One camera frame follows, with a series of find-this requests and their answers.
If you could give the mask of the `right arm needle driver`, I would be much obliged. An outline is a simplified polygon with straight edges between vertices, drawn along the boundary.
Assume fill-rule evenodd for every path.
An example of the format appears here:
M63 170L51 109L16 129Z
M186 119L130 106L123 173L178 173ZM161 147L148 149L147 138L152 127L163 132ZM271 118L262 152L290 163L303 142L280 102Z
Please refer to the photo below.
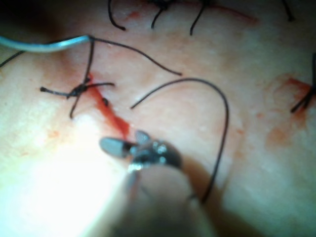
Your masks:
M171 143L161 139L130 143L128 154L131 156L128 166L129 173L153 165L167 165L181 169L183 163L180 152Z

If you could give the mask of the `right arm needle driver jaw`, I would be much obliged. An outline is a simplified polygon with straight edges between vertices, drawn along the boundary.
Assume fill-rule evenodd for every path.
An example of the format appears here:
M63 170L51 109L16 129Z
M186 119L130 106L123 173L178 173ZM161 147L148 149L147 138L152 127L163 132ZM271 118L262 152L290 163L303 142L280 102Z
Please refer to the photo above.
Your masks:
M130 155L130 149L135 146L134 143L111 137L101 138L99 145L105 153L116 158L126 158Z
M135 139L138 146L145 145L152 141L150 135L142 130L135 131Z

